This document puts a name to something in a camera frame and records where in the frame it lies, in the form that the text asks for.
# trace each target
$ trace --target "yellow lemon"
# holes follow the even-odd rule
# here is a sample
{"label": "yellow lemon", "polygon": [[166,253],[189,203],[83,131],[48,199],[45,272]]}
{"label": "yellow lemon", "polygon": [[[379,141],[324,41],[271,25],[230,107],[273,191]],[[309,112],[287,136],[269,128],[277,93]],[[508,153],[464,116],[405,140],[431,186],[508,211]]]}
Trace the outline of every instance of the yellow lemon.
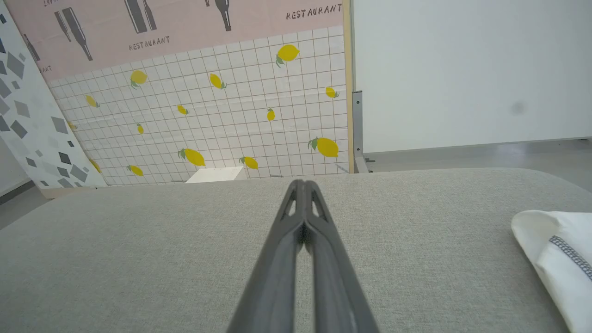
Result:
{"label": "yellow lemon", "polygon": [[193,149],[183,148],[177,152],[177,155],[180,158],[186,159],[195,165],[201,165],[202,167],[205,166],[204,157],[201,156],[200,152],[197,152]]}
{"label": "yellow lemon", "polygon": [[275,64],[278,65],[281,63],[282,65],[284,62],[292,61],[296,59],[300,50],[298,50],[294,45],[288,44],[282,46],[282,48],[278,51],[278,55],[275,57]]}
{"label": "yellow lemon", "polygon": [[188,114],[189,111],[187,111],[182,105],[177,105],[177,110],[179,110],[180,113],[182,114]]}
{"label": "yellow lemon", "polygon": [[254,158],[243,156],[239,158],[239,162],[243,163],[250,169],[259,169],[259,164]]}
{"label": "yellow lemon", "polygon": [[325,94],[327,94],[327,96],[331,97],[331,98],[335,98],[339,96],[338,92],[335,92],[335,90],[332,87],[327,87],[327,89],[325,89]]}
{"label": "yellow lemon", "polygon": [[315,151],[318,147],[318,152],[325,157],[337,157],[337,151],[339,151],[337,143],[326,137],[316,137],[308,142],[308,146],[312,147]]}
{"label": "yellow lemon", "polygon": [[91,107],[99,107],[99,103],[97,103],[94,98],[92,98],[92,97],[90,97],[88,95],[86,96],[86,102]]}
{"label": "yellow lemon", "polygon": [[138,87],[138,84],[145,84],[147,78],[148,75],[146,75],[146,73],[142,71],[134,71],[130,77],[131,87],[135,89]]}
{"label": "yellow lemon", "polygon": [[272,121],[275,119],[275,112],[272,108],[267,109],[267,120]]}
{"label": "yellow lemon", "polygon": [[212,85],[218,89],[226,88],[224,81],[222,81],[216,74],[210,74],[210,82],[212,82]]}
{"label": "yellow lemon", "polygon": [[137,166],[135,166],[135,165],[128,165],[128,166],[127,166],[127,169],[128,169],[129,171],[131,171],[131,172],[135,173],[135,174],[136,174],[136,175],[138,175],[138,176],[143,176],[143,175],[144,175],[144,172],[142,172],[142,169],[138,168],[138,167],[137,167]]}
{"label": "yellow lemon", "polygon": [[92,166],[93,166],[93,167],[95,167],[95,169],[96,169],[96,170],[97,170],[99,173],[101,173],[101,168],[99,168],[99,165],[98,165],[98,164],[97,164],[95,161],[93,161],[93,160],[91,160],[91,159],[88,159],[88,160],[91,162]]}

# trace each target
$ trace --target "gray fabric surface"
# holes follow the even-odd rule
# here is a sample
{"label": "gray fabric surface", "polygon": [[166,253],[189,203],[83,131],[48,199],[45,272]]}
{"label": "gray fabric surface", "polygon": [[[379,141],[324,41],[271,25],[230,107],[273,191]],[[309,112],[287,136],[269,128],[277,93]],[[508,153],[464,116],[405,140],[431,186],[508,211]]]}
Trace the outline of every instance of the gray fabric surface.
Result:
{"label": "gray fabric surface", "polygon": [[[382,332],[567,331],[510,231],[592,194],[525,169],[315,178]],[[108,188],[0,230],[1,332],[224,332],[291,179]],[[298,257],[298,332],[312,331]]]}

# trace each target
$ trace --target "metal bracket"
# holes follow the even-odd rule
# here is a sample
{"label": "metal bracket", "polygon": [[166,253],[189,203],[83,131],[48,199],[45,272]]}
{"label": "metal bracket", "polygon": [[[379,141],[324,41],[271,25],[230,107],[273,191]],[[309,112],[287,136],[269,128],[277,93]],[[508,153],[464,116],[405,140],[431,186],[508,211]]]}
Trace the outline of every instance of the metal bracket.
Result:
{"label": "metal bracket", "polygon": [[353,166],[354,172],[364,174],[368,172],[366,160],[363,156],[363,136],[362,136],[362,91],[352,93],[353,101]]}

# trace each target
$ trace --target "white wall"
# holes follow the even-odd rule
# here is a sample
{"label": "white wall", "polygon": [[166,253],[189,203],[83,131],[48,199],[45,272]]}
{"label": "white wall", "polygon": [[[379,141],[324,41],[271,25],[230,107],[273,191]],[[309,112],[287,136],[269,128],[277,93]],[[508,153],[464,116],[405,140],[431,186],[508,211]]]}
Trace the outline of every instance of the white wall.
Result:
{"label": "white wall", "polygon": [[364,152],[592,136],[592,1],[353,0]]}
{"label": "white wall", "polygon": [[29,181],[21,165],[14,158],[4,140],[0,137],[0,196]]}

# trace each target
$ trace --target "white towel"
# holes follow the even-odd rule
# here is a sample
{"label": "white towel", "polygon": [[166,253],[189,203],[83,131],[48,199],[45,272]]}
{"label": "white towel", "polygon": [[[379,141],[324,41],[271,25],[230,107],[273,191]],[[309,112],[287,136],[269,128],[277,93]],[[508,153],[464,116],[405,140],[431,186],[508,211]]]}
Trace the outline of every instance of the white towel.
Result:
{"label": "white towel", "polygon": [[570,331],[592,332],[592,213],[527,210],[511,226]]}

